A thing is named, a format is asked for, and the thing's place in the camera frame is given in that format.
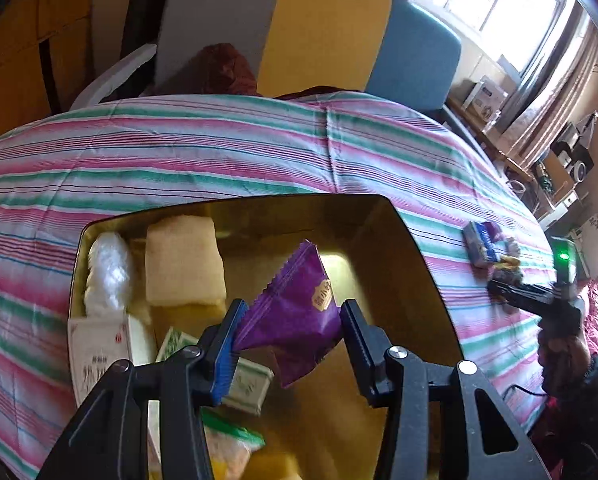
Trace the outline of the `right hand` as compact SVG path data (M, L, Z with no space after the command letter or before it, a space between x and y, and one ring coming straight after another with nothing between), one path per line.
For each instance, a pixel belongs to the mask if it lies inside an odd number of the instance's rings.
M538 364L542 367L542 389L560 396L579 382L591 365L591 352L583 330L576 335L557 337L549 320L538 323Z

